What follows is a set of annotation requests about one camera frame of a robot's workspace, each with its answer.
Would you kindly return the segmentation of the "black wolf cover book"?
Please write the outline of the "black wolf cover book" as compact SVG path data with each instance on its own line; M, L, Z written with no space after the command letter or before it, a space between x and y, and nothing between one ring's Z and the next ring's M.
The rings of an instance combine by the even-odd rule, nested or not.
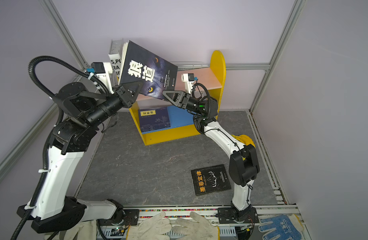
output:
M163 91L175 89L177 72L178 66L138 44L132 41L123 44L120 84L142 81L141 94L165 100Z

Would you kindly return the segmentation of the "blue book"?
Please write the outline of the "blue book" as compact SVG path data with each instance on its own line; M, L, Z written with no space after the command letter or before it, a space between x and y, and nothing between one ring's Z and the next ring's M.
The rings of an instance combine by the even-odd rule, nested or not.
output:
M171 127L167 107L139 110L138 114L142 133Z

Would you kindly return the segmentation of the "white book black lettering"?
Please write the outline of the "white book black lettering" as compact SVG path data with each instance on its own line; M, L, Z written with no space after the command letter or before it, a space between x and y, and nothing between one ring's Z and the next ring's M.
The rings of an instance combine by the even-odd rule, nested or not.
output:
M121 40L112 40L109 50L109 58L113 68L113 73L116 75L117 78L117 85L119 84L119 78L121 74L121 63L122 63L122 48L125 44L124 39Z

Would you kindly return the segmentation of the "black book yellow title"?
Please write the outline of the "black book yellow title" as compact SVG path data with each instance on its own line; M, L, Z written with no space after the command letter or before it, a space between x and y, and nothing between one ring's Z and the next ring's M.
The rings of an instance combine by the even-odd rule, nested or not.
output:
M225 165L191 170L191 175L196 196L232 189Z

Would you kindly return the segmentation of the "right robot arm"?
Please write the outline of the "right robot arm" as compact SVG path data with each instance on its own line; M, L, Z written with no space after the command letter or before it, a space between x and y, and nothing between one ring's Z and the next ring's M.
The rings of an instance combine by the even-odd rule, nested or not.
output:
M233 182L232 208L242 213L251 207L253 183L260 172L254 143L243 143L229 134L216 120L218 101L205 90L206 96L198 99L184 91L163 91L163 96L174 106L194 115L197 131L213 140L230 158L229 175Z

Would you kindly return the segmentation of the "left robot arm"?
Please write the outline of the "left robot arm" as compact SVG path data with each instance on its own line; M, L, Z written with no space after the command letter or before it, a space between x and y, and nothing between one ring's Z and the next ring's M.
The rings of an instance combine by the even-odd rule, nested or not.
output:
M53 93L36 75L37 65L45 61L58 63L92 81L98 87L98 93L89 92L81 82L67 84L58 93ZM108 220L114 225L122 224L126 215L117 201L83 201L67 196L66 192L99 126L120 109L131 108L143 82L120 84L110 91L95 73L80 71L52 56L32 59L28 73L34 84L57 104L59 114L43 147L40 179L34 194L17 210L21 220L12 239L18 238L27 221L32 222L37 233L53 235L87 221Z

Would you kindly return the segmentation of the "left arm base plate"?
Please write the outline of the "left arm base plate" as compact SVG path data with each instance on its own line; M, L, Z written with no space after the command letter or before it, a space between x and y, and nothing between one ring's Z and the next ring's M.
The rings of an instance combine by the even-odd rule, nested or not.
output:
M139 219L139 213L139 209L116 210L114 215L110 219L104 220L104 223L108 226L135 226L137 225Z

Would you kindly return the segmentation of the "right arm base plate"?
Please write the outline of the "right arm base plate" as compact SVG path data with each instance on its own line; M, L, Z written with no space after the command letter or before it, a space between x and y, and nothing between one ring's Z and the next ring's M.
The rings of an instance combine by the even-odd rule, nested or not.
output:
M245 210L239 211L236 208L218 208L216 217L220 224L256 224L259 218L256 208L249 206Z

